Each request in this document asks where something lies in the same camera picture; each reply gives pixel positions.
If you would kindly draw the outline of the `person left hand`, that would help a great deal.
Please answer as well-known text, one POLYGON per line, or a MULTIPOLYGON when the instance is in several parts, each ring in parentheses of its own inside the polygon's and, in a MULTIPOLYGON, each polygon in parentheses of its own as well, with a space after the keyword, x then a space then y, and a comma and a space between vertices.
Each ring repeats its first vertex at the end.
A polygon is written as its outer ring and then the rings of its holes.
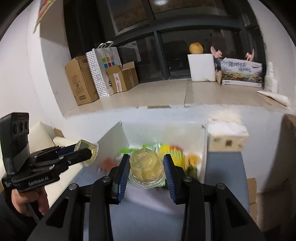
POLYGON ((30 216, 27 203, 35 201, 38 202, 41 214, 45 215, 49 210, 49 202, 48 195, 44 187, 26 193, 19 193, 16 189, 13 189, 11 192, 11 202, 20 214, 30 216))

